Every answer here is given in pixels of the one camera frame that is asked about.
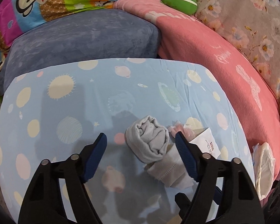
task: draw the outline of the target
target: blue cushion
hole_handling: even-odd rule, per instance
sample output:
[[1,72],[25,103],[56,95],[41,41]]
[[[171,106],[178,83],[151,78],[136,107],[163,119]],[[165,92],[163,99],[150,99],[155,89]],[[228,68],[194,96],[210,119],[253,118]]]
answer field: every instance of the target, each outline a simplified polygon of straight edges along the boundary
[[156,58],[161,33],[117,9],[100,9],[45,23],[17,38],[0,72],[0,93],[12,80],[48,66],[104,58]]

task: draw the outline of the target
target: floral fabric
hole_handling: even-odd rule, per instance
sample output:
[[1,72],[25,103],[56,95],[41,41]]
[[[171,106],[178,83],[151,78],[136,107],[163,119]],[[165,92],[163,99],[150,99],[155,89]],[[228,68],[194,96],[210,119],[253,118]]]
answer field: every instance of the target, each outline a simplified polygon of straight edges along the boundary
[[275,94],[280,109],[280,2],[197,1],[195,16],[250,61]]

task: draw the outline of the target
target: pink fleece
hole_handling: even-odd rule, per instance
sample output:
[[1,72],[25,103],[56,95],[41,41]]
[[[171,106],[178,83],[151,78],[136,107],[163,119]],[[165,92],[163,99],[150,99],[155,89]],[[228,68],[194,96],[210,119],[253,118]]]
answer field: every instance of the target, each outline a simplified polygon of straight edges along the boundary
[[250,150],[268,142],[280,170],[280,117],[275,96],[250,62],[224,38],[194,17],[172,9],[160,0],[118,0],[121,9],[156,25],[163,59],[201,64],[215,76],[232,104]]

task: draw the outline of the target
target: mattress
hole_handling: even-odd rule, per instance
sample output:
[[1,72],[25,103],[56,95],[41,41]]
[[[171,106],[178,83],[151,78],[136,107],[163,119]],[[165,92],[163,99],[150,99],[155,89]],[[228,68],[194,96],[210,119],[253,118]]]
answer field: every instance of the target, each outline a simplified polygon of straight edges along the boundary
[[[221,152],[218,158],[239,157],[254,179],[239,119],[216,78],[202,65],[143,58],[68,63],[20,75],[4,95],[0,185],[14,220],[41,160],[65,160],[101,132],[108,146],[86,189],[102,222],[178,220],[175,194],[184,192],[192,199],[197,185],[182,191],[165,188],[144,171],[124,133],[146,115],[164,126],[180,121],[196,134],[210,128]],[[60,189],[67,215],[75,220],[62,180]],[[209,219],[217,207],[213,202]]]

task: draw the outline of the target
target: rolled sock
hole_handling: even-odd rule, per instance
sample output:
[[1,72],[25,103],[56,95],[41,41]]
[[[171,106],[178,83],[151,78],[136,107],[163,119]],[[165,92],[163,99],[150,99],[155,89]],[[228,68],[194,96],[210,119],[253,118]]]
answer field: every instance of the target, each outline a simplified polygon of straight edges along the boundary
[[167,128],[150,115],[128,127],[125,137],[134,154],[146,164],[162,160],[170,140]]
[[165,186],[185,189],[193,186],[191,178],[178,153],[176,145],[169,145],[165,157],[153,165],[147,166],[147,173],[162,181]]

